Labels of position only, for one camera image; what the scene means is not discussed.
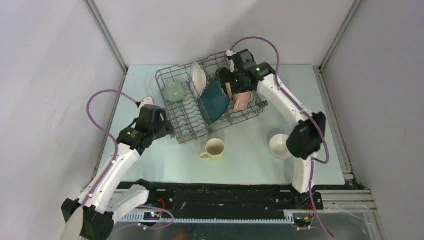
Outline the pink mug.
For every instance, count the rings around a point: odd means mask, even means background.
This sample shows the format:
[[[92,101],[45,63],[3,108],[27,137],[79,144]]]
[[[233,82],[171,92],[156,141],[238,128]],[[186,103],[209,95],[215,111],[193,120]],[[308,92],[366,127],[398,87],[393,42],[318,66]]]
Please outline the pink mug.
[[[236,93],[233,95],[233,112],[240,112],[247,109],[251,92]]]

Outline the green ceramic bowl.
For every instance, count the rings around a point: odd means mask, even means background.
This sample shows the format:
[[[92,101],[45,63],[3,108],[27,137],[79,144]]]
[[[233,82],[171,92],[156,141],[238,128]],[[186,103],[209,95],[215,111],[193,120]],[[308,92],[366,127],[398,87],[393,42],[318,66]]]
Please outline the green ceramic bowl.
[[[163,96],[169,102],[178,102],[186,96],[186,90],[181,83],[172,81],[164,88]]]

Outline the teal square plate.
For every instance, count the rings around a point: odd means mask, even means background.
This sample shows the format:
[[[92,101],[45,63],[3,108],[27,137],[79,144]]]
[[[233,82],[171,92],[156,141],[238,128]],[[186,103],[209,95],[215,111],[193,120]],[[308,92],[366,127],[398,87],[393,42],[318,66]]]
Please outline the teal square plate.
[[[197,103],[205,122],[212,125],[227,111],[230,98],[223,94],[221,83],[215,80],[206,88]]]

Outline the white ruffled plate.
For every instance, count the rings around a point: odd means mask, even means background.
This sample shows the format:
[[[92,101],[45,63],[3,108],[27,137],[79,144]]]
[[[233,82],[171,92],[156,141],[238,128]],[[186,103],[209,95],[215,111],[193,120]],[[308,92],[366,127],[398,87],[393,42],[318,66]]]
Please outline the white ruffled plate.
[[[197,62],[193,62],[190,67],[189,87],[193,96],[198,99],[207,85],[207,77],[204,70]]]

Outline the yellow-green mug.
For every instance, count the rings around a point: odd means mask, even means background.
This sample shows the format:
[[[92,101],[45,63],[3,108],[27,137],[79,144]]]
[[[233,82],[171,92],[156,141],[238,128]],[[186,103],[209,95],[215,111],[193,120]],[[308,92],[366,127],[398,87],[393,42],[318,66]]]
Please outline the yellow-green mug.
[[[205,144],[205,151],[199,157],[203,160],[219,162],[225,152],[225,143],[218,138],[212,138]]]

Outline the white ceramic bowl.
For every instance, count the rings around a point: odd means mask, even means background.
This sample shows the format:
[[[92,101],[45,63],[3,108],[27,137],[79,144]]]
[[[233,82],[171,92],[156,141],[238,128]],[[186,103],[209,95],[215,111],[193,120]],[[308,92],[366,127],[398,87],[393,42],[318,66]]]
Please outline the white ceramic bowl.
[[[293,157],[287,147],[287,134],[276,134],[269,141],[269,149],[271,153],[280,159],[289,159]]]

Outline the tan ceramic mug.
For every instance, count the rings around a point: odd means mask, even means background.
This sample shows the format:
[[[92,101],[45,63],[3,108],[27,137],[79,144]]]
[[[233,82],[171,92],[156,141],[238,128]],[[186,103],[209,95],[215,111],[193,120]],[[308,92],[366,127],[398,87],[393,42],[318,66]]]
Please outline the tan ceramic mug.
[[[233,92],[232,92],[231,84],[229,82],[225,83],[225,89],[226,89],[226,93],[227,93],[229,99],[232,100],[233,99]]]

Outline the brown speckled bowl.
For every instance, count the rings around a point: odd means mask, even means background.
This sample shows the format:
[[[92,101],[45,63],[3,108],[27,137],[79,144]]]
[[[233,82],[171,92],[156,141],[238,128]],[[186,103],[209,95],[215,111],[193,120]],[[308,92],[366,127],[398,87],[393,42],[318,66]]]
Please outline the brown speckled bowl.
[[[228,75],[231,73],[228,68],[222,67],[215,72],[215,76],[220,81],[226,81],[228,79]]]

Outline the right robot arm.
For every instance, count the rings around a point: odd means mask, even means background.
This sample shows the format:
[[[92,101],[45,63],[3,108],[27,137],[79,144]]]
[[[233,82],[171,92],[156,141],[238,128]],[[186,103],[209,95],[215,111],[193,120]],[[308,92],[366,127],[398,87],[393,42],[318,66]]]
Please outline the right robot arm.
[[[297,209],[306,206],[316,210],[318,197],[314,189],[315,163],[321,148],[326,152],[327,118],[323,112],[305,107],[280,79],[279,67],[258,64],[248,49],[234,53],[227,50],[230,67],[216,72],[224,91],[232,97],[233,111],[245,110],[252,92],[263,95],[292,128],[285,149],[295,158],[291,182],[291,204]]]

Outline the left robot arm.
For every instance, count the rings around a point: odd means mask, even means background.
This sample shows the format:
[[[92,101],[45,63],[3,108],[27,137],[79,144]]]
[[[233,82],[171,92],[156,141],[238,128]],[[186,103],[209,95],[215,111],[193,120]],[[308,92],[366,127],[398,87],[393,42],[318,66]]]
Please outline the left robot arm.
[[[139,116],[120,131],[114,141],[115,150],[88,187],[75,199],[66,199],[62,213],[66,222],[63,240],[106,240],[116,223],[132,209],[143,205],[153,208],[158,194],[150,182],[132,186],[113,199],[112,196],[127,171],[153,141],[173,133],[166,111],[152,104],[140,107]]]

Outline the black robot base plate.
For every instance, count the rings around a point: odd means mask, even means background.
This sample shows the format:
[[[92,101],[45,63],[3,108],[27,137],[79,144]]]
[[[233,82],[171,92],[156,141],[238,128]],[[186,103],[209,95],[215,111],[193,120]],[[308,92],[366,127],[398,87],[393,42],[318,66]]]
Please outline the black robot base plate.
[[[178,217],[284,217],[285,211],[323,210],[319,192],[298,193],[291,185],[149,183],[148,205]]]

